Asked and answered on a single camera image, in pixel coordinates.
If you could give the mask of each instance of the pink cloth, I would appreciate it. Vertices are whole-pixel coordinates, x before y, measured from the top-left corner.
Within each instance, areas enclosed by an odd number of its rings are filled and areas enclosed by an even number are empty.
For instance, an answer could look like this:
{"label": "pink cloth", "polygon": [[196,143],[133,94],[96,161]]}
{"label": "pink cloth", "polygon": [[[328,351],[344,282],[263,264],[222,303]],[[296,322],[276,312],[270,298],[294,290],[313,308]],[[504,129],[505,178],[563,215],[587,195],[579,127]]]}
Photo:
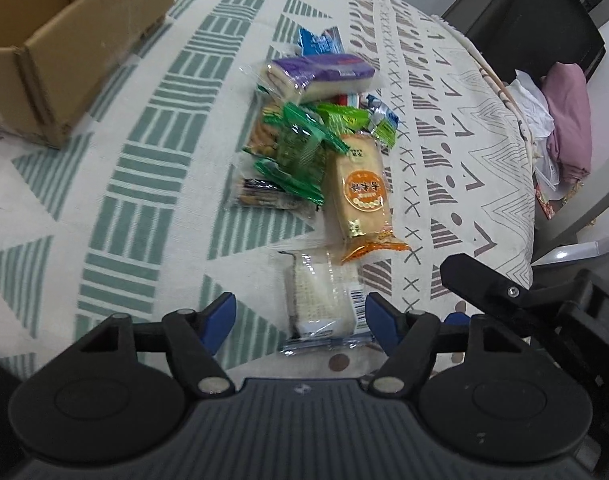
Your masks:
{"label": "pink cloth", "polygon": [[555,124],[547,150],[558,161],[563,180],[573,184],[591,171],[591,110],[582,68],[556,63],[543,83],[543,94]]}

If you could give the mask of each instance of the snack pile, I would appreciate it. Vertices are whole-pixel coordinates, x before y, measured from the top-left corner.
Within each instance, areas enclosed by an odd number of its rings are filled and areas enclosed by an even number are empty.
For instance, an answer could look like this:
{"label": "snack pile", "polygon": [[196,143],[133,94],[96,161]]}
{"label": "snack pile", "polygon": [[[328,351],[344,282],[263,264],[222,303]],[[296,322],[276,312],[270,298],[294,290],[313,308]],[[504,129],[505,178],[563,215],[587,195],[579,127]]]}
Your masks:
{"label": "snack pile", "polygon": [[294,341],[329,341],[368,333],[358,258],[406,251],[393,235],[381,150],[393,148],[398,117],[370,94],[380,78],[344,51],[336,27],[299,31],[301,56],[257,72],[264,100],[236,163],[230,205],[334,216],[344,240],[325,248],[281,251],[292,257],[287,290]]}

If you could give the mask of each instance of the patterned tablecloth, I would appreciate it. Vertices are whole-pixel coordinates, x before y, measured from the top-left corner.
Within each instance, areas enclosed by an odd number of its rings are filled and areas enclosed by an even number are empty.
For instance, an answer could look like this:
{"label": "patterned tablecloth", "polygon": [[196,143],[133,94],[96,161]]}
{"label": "patterned tablecloth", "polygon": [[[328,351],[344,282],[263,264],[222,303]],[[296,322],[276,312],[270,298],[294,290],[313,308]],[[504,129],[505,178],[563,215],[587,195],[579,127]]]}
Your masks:
{"label": "patterned tablecloth", "polygon": [[300,25],[338,25],[401,118],[384,161],[394,228],[412,250],[366,257],[367,290],[402,310],[472,313],[440,282],[459,252],[529,286],[534,202],[517,117],[448,30],[399,0],[176,0],[65,149],[0,138],[5,366],[26,377],[113,312],[159,320],[224,290],[238,317],[217,357],[235,381],[359,376],[382,362],[373,348],[277,353],[288,320],[276,249],[324,238],[323,219],[224,208],[258,112],[238,67],[293,52]]}

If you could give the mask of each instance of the round orange label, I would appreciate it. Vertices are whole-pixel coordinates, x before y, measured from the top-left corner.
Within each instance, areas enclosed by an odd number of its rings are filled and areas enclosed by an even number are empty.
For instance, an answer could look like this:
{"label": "round orange label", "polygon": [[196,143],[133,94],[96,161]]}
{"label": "round orange label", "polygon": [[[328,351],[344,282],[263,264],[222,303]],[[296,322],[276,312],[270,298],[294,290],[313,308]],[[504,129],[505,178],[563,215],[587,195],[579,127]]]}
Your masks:
{"label": "round orange label", "polygon": [[385,203],[385,183],[373,171],[354,171],[345,179],[344,195],[360,211],[378,211]]}

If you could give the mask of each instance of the yellow bread package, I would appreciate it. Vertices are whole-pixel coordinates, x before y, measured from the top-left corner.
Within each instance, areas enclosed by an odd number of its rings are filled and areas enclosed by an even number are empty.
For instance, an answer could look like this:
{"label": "yellow bread package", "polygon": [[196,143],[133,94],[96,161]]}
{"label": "yellow bread package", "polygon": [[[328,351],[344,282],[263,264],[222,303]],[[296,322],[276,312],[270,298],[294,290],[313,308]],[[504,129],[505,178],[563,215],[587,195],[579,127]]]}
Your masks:
{"label": "yellow bread package", "polygon": [[376,140],[362,133],[342,136],[347,155],[330,162],[329,188],[347,242],[343,262],[380,249],[409,250],[393,236],[383,163]]}

